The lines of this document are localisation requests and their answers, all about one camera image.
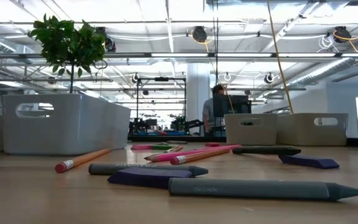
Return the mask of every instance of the exposed ceiling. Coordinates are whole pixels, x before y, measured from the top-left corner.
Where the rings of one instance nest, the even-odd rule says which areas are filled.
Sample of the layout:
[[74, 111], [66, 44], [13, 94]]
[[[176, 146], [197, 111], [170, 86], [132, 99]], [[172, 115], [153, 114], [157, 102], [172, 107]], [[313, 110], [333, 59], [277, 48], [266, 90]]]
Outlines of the exposed ceiling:
[[[117, 46], [117, 52], [215, 52], [214, 25], [219, 19], [219, 52], [274, 52], [269, 12], [264, 1], [259, 3], [241, 3], [225, 1], [218, 10], [211, 9], [212, 0], [99, 0], [97, 4], [90, 0], [0, 0], [0, 43], [6, 44], [23, 53], [40, 52], [40, 44], [27, 37], [32, 30], [34, 20], [48, 16], [78, 22], [90, 22], [93, 26], [105, 26]], [[350, 42], [338, 44], [330, 42], [327, 33], [337, 26], [346, 26], [352, 37], [358, 37], [358, 6], [348, 1], [330, 3], [275, 3], [272, 1], [273, 27], [280, 37], [277, 39], [280, 52], [354, 52]], [[189, 34], [194, 26], [204, 26], [211, 42], [207, 45], [196, 43]], [[111, 58], [111, 65], [99, 73], [98, 79], [109, 78], [113, 82], [77, 82], [82, 88], [134, 88], [131, 79], [135, 73], [141, 77], [186, 77], [189, 60], [158, 61], [150, 63], [150, 58], [131, 58], [131, 65], [125, 65], [126, 58]], [[17, 60], [0, 59], [0, 78], [54, 77], [52, 68], [36, 65], [15, 65]], [[292, 60], [282, 62], [286, 78], [294, 77], [304, 70], [316, 65], [317, 61]], [[215, 58], [211, 64], [211, 86], [215, 84]], [[278, 75], [278, 64], [274, 60], [253, 61], [225, 60], [218, 62], [220, 82], [229, 87], [265, 88], [264, 75]], [[82, 78], [95, 78], [84, 75]], [[2, 87], [12, 88], [25, 86], [37, 88], [66, 88], [67, 82], [48, 84], [46, 82], [6, 83]], [[176, 88], [178, 83], [155, 83], [150, 81], [149, 88]], [[102, 94], [105, 99], [114, 101], [131, 101], [134, 91], [88, 91]], [[150, 97], [180, 98], [183, 91], [152, 91]]]

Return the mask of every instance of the man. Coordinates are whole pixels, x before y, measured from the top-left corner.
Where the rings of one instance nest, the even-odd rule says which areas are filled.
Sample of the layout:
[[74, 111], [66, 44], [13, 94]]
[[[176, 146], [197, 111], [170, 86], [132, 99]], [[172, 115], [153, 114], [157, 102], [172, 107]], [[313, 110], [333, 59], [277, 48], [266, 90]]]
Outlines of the man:
[[[212, 89], [212, 95], [224, 95], [224, 87], [222, 85], [216, 85]], [[215, 119], [214, 117], [214, 103], [213, 97], [204, 102], [203, 107], [203, 122], [205, 136], [213, 136], [213, 131], [220, 131], [222, 118]]]

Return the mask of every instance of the green leaves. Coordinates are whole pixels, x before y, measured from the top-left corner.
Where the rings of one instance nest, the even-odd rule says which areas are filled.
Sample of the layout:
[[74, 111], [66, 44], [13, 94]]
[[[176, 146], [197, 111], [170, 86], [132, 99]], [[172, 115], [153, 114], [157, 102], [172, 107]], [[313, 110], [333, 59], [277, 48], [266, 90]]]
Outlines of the green leaves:
[[104, 37], [96, 34], [95, 28], [85, 21], [82, 28], [76, 30], [73, 21], [59, 21], [47, 15], [43, 19], [34, 22], [34, 30], [29, 35], [41, 42], [41, 55], [53, 66], [52, 71], [71, 75], [65, 67], [74, 65], [78, 67], [79, 77], [84, 70], [92, 75], [90, 66], [103, 59]]

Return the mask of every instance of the orange pencil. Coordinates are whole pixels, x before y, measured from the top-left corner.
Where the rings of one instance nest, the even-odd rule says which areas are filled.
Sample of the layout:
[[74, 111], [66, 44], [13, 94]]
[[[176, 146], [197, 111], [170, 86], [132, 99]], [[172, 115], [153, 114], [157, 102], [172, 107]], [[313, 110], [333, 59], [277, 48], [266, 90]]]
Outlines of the orange pencil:
[[85, 155], [75, 157], [74, 159], [59, 162], [59, 164], [57, 164], [55, 166], [55, 171], [58, 173], [65, 172], [65, 171], [67, 171], [71, 168], [74, 168], [76, 166], [79, 166], [85, 162], [91, 161], [92, 159], [94, 159], [96, 157], [99, 157], [106, 153], [109, 153], [110, 151], [111, 151], [110, 149], [101, 149], [96, 152], [90, 152]]
[[217, 156], [217, 155], [224, 154], [227, 152], [230, 152], [230, 149], [217, 149], [217, 150], [208, 151], [208, 152], [190, 154], [187, 156], [176, 156], [176, 157], [172, 158], [170, 160], [170, 162], [172, 165], [179, 165], [179, 164], [184, 164], [186, 162], [192, 162], [192, 161], [197, 161], [199, 159], [208, 158], [211, 156]]
[[182, 149], [183, 149], [183, 146], [175, 146], [175, 147], [173, 147], [173, 148], [171, 148], [171, 149], [166, 150], [164, 153], [167, 153], [167, 152], [178, 152], [178, 151], [180, 151], [180, 150], [182, 150]]

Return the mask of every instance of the wooden table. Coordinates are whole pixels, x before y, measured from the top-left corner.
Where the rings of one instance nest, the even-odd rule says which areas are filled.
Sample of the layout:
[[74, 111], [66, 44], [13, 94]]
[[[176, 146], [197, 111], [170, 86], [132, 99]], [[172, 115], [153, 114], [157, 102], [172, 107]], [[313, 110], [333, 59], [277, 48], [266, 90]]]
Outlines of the wooden table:
[[[198, 178], [321, 180], [358, 188], [358, 148], [301, 149], [331, 157], [341, 168], [320, 170], [282, 164], [275, 156], [232, 154], [191, 164], [209, 169]], [[116, 150], [92, 162], [146, 163], [143, 157], [151, 153]], [[358, 197], [335, 203], [174, 197], [166, 190], [109, 184], [108, 176], [88, 174], [89, 163], [56, 174], [54, 165], [64, 159], [0, 154], [0, 223], [358, 223]]]

